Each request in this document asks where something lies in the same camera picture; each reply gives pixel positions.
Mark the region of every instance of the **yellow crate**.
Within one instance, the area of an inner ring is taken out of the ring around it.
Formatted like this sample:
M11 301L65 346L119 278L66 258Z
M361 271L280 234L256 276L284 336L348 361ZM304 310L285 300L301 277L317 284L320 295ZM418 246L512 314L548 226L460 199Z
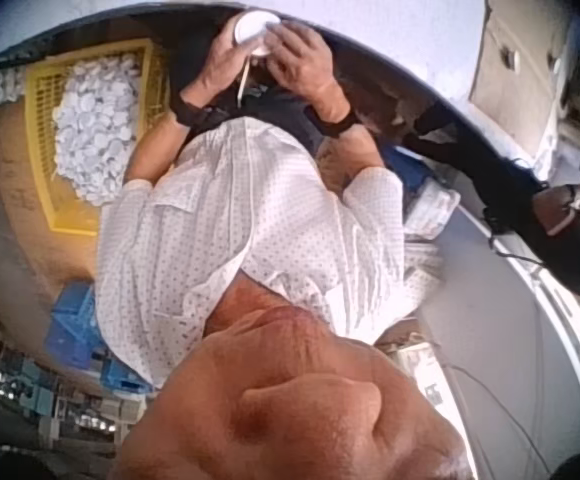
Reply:
M150 39L127 40L50 57L27 69L26 130L37 194L53 232L96 235L99 208L81 201L69 180L56 174L52 110L63 98L69 68L80 60L135 53L141 65L138 138L167 105L168 75L163 49Z

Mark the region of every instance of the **hand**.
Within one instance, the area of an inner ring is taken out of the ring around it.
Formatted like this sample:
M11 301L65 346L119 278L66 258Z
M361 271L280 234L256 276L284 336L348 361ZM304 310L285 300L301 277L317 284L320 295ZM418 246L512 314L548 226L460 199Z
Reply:
M197 79L181 91L181 97L203 107L234 82L248 56L263 43L262 37L234 45L234 28L243 13L235 15L214 39L203 70Z
M334 78L332 52L313 29L296 22L270 25L265 36L270 48L268 70L282 87L305 98L322 120L336 123L350 104Z

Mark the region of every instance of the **white bottle cap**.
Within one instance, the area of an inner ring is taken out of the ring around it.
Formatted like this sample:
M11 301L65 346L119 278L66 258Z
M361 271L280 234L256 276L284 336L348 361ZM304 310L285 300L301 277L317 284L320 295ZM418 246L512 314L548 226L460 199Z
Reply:
M281 23L281 19L274 13L263 10L248 12L237 22L234 28L234 40L240 45L265 32L268 25L278 23ZM261 45L252 52L252 55L255 57L265 57L269 53L270 49L265 45Z

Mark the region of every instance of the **person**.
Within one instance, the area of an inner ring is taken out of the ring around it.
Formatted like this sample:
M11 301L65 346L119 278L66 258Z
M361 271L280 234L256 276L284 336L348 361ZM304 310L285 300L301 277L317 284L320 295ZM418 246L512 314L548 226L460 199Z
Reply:
M200 65L175 56L195 74L102 220L101 332L160 389L112 478L471 478L456 430L370 345L416 307L435 260L404 253L399 178L317 32L284 22L235 46L237 20ZM234 110L224 94L262 42L278 87ZM351 178L341 199L310 155L314 127Z
M542 265L580 296L580 185L550 188L455 119L437 103L414 122L403 145L464 173L486 206L484 217L493 234L516 232ZM456 142L421 138L449 124L456 128Z

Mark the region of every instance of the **white shirt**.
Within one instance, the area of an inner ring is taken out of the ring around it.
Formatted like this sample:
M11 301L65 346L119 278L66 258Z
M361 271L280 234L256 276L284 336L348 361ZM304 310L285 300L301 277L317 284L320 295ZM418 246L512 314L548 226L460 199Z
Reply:
M97 320L115 355L161 387L239 269L372 343L418 306L437 266L431 245L406 248L393 173L367 168L339 200L297 140L240 118L195 138L154 188L124 186L102 219Z

